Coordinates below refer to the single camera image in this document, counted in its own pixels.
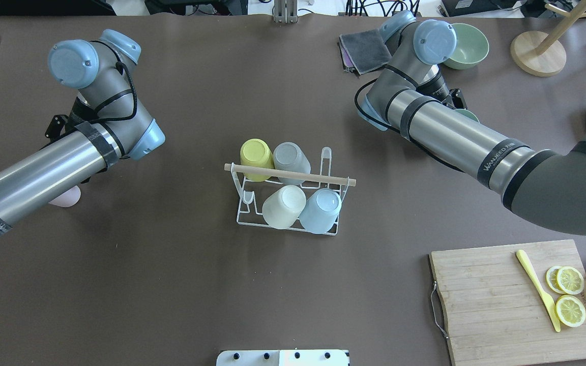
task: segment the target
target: brown tabletop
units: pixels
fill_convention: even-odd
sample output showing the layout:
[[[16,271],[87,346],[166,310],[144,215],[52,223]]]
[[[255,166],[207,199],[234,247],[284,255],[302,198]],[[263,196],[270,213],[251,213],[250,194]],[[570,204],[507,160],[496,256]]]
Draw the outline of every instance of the brown tabletop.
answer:
[[[431,160],[355,111],[358,78],[338,35],[381,18],[270,16],[0,18],[0,170],[46,143],[75,91],[47,69],[60,40],[105,28],[142,46],[134,81],[167,141],[45,206],[0,237],[0,364],[214,364],[221,350],[342,348],[352,364],[448,365],[433,324],[428,253],[575,239],[503,208],[471,177]],[[561,39],[563,72],[530,76],[512,39],[544,19],[458,19],[490,40],[469,70],[444,68],[486,125],[567,153],[586,132],[586,20]],[[299,144],[314,171],[358,179],[335,237],[239,226],[223,164],[241,144]],[[571,364],[586,364],[576,361]]]

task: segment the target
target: wooden round base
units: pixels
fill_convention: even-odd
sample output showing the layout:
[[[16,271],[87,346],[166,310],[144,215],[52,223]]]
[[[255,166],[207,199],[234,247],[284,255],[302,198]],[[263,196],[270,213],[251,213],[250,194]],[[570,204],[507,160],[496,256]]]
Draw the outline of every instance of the wooden round base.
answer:
[[[523,71],[535,76],[553,76],[565,68],[567,52],[562,44],[555,41],[541,55],[535,49],[548,36],[547,33],[531,30],[521,33],[510,45],[510,54],[514,62]]]

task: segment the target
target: cup rack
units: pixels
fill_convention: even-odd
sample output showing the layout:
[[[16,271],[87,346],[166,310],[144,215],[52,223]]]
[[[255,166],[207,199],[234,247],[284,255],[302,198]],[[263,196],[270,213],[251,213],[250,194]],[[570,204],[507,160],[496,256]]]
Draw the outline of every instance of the cup rack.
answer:
[[[304,180],[302,184],[299,185],[302,190],[319,190],[321,188],[329,188],[330,190],[333,190],[339,194],[340,199],[343,202],[345,201],[345,195],[347,194],[348,188],[356,186],[356,179],[352,179],[350,177],[340,178],[337,176],[332,176],[332,149],[328,147],[324,147],[320,153],[319,174],[296,173],[277,169],[237,165],[234,163],[225,164],[225,171],[229,171],[230,174],[232,174],[232,181],[234,181],[235,187],[237,188],[237,193],[239,195],[239,206],[237,209],[237,224],[239,225],[271,227],[266,223],[266,221],[263,219],[263,214],[259,211],[257,195],[255,194],[255,190],[253,190],[252,186],[268,186],[271,189],[279,189],[280,186],[284,185],[284,183],[279,180],[272,179],[265,181],[252,181],[245,176],[241,181],[237,173],[258,174],[277,178]],[[338,233],[339,218],[340,214],[339,217],[336,218],[336,222],[332,228],[328,232],[325,232],[324,235],[335,236]],[[300,225],[300,220],[296,220],[296,222],[291,227],[288,227],[284,230],[309,232],[305,230],[302,225]]]

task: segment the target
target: lemon slice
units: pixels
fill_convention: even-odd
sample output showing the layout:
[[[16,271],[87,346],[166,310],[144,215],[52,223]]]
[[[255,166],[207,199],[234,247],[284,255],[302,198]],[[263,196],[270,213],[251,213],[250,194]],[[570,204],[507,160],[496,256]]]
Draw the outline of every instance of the lemon slice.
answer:
[[[546,271],[546,284],[551,288],[551,290],[557,292],[558,294],[566,294],[566,292],[560,289],[558,285],[558,269],[562,268],[561,266],[552,266],[551,268]]]
[[[555,313],[561,322],[570,327],[581,326],[586,318],[584,305],[577,297],[571,295],[560,296],[555,303]]]
[[[576,268],[564,266],[556,272],[555,281],[566,294],[577,295],[584,289],[584,280]]]

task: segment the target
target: wooden mug tree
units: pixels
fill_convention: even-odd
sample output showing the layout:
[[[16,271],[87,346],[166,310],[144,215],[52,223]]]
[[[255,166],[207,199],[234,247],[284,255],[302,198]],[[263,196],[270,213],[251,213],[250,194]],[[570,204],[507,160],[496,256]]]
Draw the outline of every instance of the wooden mug tree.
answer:
[[[518,35],[510,45],[510,54],[514,62],[523,71],[542,77],[553,76],[565,67],[567,53],[558,39],[575,21],[586,17],[586,0],[581,0],[570,12],[552,4],[546,4],[545,7],[565,18],[551,34],[531,30]]]

